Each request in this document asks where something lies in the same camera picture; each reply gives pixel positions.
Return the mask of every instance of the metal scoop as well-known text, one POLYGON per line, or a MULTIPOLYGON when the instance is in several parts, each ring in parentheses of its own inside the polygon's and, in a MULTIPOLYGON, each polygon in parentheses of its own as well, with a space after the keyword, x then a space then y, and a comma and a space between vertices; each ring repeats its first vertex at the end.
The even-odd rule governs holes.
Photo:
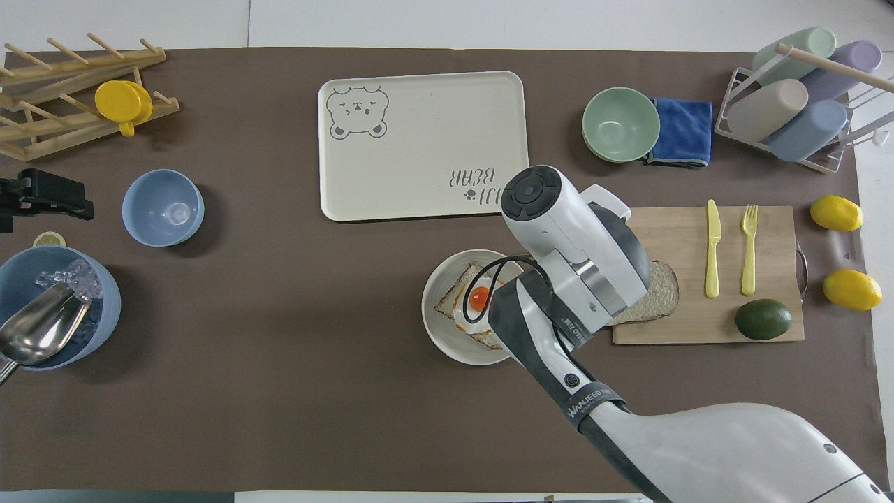
POLYGON ((0 327, 0 353, 9 362, 0 369, 2 385, 19 365, 34 365, 68 344, 93 299, 78 298, 65 283, 53 285, 0 327))

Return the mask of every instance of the blue towel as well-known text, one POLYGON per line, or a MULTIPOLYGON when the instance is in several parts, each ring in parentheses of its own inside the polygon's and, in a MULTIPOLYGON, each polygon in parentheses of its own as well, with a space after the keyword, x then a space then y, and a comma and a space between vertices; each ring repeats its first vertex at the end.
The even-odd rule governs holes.
POLYGON ((652 98, 658 109, 661 132, 646 164, 702 169, 711 160, 711 119, 709 101, 652 98))

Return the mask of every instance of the green bowl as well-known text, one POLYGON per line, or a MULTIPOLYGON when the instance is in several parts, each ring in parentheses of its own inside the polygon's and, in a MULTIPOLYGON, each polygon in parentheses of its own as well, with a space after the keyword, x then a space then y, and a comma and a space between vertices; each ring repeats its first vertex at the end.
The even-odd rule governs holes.
POLYGON ((643 93, 608 88, 593 96, 584 110, 584 141, 610 162, 641 158, 658 141, 658 110, 643 93))

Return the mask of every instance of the wooden cutting board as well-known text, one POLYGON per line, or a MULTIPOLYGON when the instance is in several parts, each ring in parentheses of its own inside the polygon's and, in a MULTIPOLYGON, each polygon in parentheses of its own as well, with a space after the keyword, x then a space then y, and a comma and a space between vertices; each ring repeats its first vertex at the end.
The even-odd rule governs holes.
POLYGON ((804 340, 804 318, 796 272, 795 221, 790 206, 759 208, 755 238, 755 294, 740 291, 746 237, 745 207, 719 208, 722 238, 717 244, 720 295, 704 296, 707 261, 707 209, 640 208, 630 228, 652 260, 667 262, 677 275, 679 305, 670 316, 612 328, 615 344, 703 344, 762 342, 736 329, 736 310, 756 299, 775 299, 789 308, 788 332, 767 342, 804 340))

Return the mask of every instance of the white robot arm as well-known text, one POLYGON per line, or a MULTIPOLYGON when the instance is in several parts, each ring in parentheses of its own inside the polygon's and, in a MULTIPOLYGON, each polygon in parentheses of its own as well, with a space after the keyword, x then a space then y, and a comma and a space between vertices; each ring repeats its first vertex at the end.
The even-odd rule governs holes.
POLYGON ((829 439, 768 405, 712 405, 658 416, 623 399, 571 356, 650 281, 630 209, 594 185, 578 193, 555 168, 506 186, 502 212, 542 269, 493 292, 488 320, 503 347, 612 465, 655 501, 889 502, 829 439))

